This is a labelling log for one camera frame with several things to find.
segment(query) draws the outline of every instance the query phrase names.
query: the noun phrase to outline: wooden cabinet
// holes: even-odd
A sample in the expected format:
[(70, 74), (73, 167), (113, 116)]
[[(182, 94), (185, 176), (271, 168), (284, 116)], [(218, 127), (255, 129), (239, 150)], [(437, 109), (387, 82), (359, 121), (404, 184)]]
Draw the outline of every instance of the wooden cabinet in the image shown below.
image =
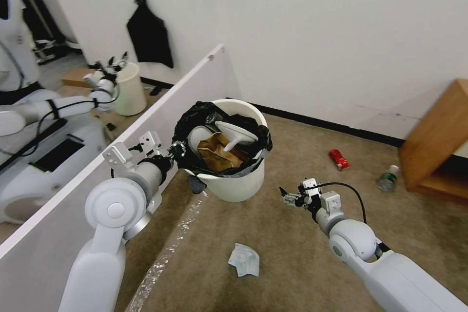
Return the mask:
[(468, 80), (456, 79), (400, 148), (409, 191), (468, 198), (468, 159), (453, 156), (468, 140)]

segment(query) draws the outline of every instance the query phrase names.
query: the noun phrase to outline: trash can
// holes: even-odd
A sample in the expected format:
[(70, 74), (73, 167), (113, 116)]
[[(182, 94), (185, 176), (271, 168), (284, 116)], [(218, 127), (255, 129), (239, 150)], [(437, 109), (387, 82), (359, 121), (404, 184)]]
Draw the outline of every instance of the trash can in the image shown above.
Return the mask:
[[(240, 114), (254, 118), (258, 125), (267, 127), (267, 122), (262, 113), (251, 104), (235, 99), (215, 100), (213, 103), (229, 115)], [(184, 169), (188, 174), (194, 175), (190, 170)], [(265, 176), (265, 160), (251, 173), (236, 178), (221, 178), (208, 174), (196, 175), (207, 185), (207, 189), (221, 200), (240, 202), (254, 196), (263, 184)]]
[(129, 62), (117, 73), (120, 94), (116, 100), (116, 112), (122, 116), (133, 116), (146, 107), (145, 93), (141, 85), (138, 65)]

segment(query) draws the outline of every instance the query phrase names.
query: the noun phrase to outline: crumpled paper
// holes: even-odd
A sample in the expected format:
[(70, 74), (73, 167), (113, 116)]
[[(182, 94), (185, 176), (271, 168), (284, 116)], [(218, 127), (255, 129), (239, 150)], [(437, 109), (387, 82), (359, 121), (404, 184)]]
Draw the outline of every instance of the crumpled paper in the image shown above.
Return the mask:
[(260, 256), (246, 245), (236, 243), (228, 263), (236, 267), (239, 277), (246, 274), (259, 276)]

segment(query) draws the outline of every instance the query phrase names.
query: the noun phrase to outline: plastic bottle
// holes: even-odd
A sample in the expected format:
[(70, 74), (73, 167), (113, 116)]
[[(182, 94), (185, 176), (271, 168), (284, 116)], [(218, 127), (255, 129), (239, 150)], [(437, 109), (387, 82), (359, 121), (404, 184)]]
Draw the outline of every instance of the plastic bottle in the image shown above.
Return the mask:
[(395, 189), (396, 175), (399, 170), (400, 168), (398, 166), (391, 165), (389, 169), (377, 179), (377, 188), (385, 193), (392, 192)]

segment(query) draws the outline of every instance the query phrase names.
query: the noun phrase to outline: red can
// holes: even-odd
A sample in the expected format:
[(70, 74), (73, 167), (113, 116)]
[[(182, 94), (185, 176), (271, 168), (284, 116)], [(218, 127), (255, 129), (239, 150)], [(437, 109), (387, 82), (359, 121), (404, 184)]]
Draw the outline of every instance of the red can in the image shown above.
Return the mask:
[(342, 171), (350, 166), (350, 163), (341, 155), (337, 149), (333, 149), (328, 153), (328, 156), (335, 162), (338, 170)]

